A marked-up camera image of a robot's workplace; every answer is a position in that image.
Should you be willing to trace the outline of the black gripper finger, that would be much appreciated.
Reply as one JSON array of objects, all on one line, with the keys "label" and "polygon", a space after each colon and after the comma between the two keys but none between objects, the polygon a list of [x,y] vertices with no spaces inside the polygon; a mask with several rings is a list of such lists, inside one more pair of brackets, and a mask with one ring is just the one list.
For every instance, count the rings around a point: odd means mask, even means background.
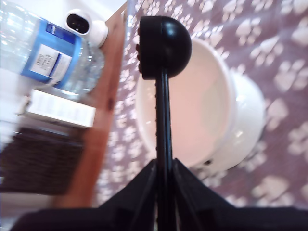
[{"label": "black gripper finger", "polygon": [[103,231],[152,231],[155,223],[157,161],[100,206]]},{"label": "black gripper finger", "polygon": [[225,231],[219,215],[232,205],[205,186],[180,160],[173,160],[176,205],[181,231]]}]

